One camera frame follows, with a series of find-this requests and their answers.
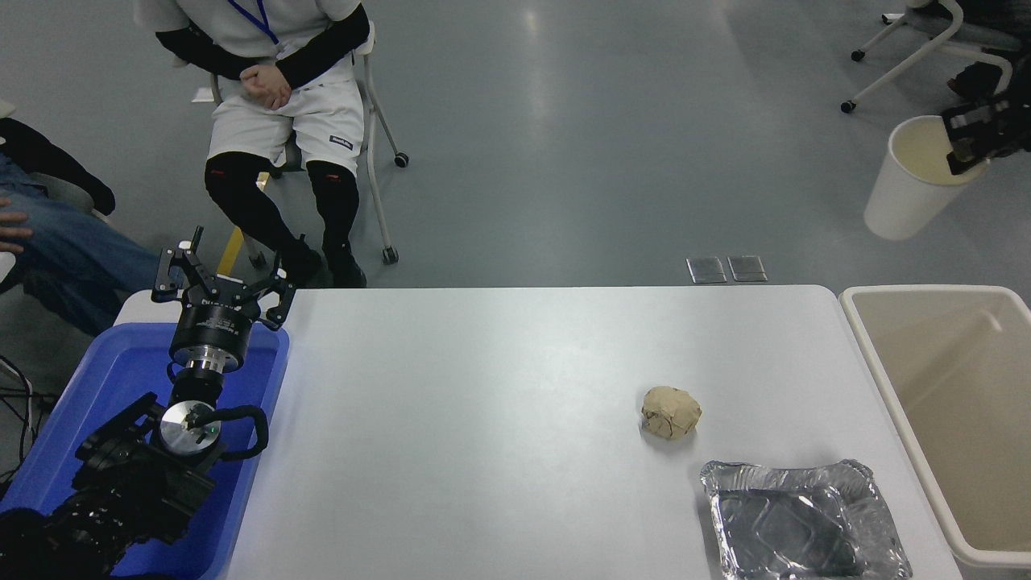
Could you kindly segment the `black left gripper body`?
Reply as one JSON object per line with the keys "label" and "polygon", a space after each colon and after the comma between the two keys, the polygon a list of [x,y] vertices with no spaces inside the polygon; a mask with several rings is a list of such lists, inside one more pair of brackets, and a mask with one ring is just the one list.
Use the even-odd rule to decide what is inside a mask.
{"label": "black left gripper body", "polygon": [[188,305],[171,339],[171,359],[188,360],[191,352],[207,346],[231,359],[244,360],[253,326],[245,313],[224,305]]}

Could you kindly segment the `person's hand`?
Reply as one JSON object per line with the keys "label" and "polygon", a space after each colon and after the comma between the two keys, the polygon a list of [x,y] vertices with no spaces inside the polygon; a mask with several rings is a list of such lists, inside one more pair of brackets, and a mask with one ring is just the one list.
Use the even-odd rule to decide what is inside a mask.
{"label": "person's hand", "polygon": [[1,197],[1,252],[14,255],[25,252],[26,243],[35,232],[29,224],[29,214],[14,207],[14,201]]}

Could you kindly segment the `person's right hand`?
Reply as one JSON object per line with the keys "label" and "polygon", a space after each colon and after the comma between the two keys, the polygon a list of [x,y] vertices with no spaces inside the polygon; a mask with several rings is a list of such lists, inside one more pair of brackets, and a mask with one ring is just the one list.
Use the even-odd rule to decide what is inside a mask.
{"label": "person's right hand", "polygon": [[257,102],[267,102],[279,95],[276,88],[276,74],[279,70],[276,66],[269,64],[255,64],[242,70],[238,79],[251,99]]}

